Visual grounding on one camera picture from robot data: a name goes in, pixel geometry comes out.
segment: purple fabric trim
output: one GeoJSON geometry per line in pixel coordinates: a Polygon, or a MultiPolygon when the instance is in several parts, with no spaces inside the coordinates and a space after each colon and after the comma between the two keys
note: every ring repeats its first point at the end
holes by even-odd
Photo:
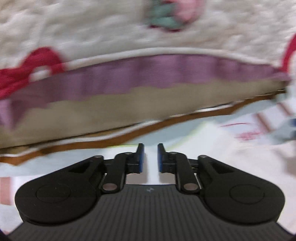
{"type": "Polygon", "coordinates": [[[127,93],[137,86],[168,88],[179,83],[204,84],[214,79],[290,81],[287,73],[269,65],[240,63],[207,55],[157,55],[116,60],[57,74],[0,100],[0,124],[9,128],[29,108],[82,100],[97,94],[127,93]]]}

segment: white logo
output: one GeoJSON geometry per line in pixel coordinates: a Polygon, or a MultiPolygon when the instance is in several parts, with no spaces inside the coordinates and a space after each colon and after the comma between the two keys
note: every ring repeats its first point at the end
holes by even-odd
{"type": "Polygon", "coordinates": [[[146,191],[151,193],[152,191],[154,191],[154,188],[146,189],[146,191]]]}

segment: ribbed gray surface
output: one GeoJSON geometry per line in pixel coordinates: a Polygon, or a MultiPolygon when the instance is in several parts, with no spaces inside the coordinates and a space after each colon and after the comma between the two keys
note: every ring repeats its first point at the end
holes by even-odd
{"type": "Polygon", "coordinates": [[[292,236],[272,222],[239,226],[209,213],[199,198],[175,185],[125,185],[103,195],[94,210],[57,227],[24,223],[13,241],[288,241],[292,236]]]}

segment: brown strip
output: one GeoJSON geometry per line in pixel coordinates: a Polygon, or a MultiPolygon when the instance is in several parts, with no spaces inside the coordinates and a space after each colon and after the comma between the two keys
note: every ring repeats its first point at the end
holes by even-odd
{"type": "MultiPolygon", "coordinates": [[[[284,93],[284,90],[279,90],[277,93],[284,93]]],[[[111,139],[106,139],[106,140],[100,140],[100,141],[88,141],[88,142],[77,142],[77,143],[69,143],[69,144],[64,144],[64,145],[59,145],[59,146],[52,146],[52,147],[47,147],[42,150],[29,153],[20,157],[0,157],[0,162],[5,162],[9,163],[12,165],[19,165],[22,162],[25,162],[29,159],[38,157],[38,156],[43,156],[47,155],[50,153],[58,152],[58,151],[66,151],[66,150],[74,150],[74,149],[90,149],[90,148],[105,148],[109,146],[115,146],[115,145],[122,145],[132,139],[135,139],[139,136],[148,134],[153,131],[157,131],[159,129],[162,129],[164,127],[168,127],[177,123],[197,119],[197,118],[203,118],[203,117],[209,117],[209,116],[217,116],[217,115],[229,115],[233,113],[234,111],[238,110],[239,108],[256,102],[260,100],[267,100],[267,99],[273,99],[275,93],[273,94],[266,94],[262,96],[257,96],[254,98],[247,99],[243,102],[240,102],[238,104],[235,104],[234,106],[225,108],[225,109],[220,109],[220,110],[213,110],[213,111],[208,111],[208,112],[199,112],[199,113],[193,113],[189,115],[184,115],[184,116],[179,116],[171,119],[164,120],[162,122],[158,122],[156,124],[153,124],[151,126],[146,126],[141,129],[132,131],[130,133],[126,133],[122,136],[114,137],[111,139]]]]}
{"type": "Polygon", "coordinates": [[[0,177],[0,203],[4,205],[11,205],[10,200],[10,189],[11,188],[11,178],[10,177],[0,177]]]}
{"type": "Polygon", "coordinates": [[[285,103],[283,102],[279,102],[278,103],[279,107],[281,110],[284,111],[284,113],[287,115],[287,116],[293,116],[293,111],[291,111],[290,107],[288,107],[285,103]]]}
{"type": "Polygon", "coordinates": [[[259,120],[259,122],[261,123],[262,127],[264,128],[264,130],[267,133],[270,133],[270,132],[274,131],[272,129],[272,127],[269,125],[267,119],[265,118],[265,116],[262,113],[258,112],[258,113],[254,114],[254,115],[259,120]]]}

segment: metal pin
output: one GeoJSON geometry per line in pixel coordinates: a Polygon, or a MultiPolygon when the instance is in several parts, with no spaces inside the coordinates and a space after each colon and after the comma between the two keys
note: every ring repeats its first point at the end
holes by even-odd
{"type": "Polygon", "coordinates": [[[103,189],[105,191],[114,191],[116,190],[117,185],[115,183],[106,183],[103,185],[103,189]]]}
{"type": "Polygon", "coordinates": [[[186,183],[183,187],[187,191],[195,191],[199,188],[199,186],[195,183],[186,183]]]}

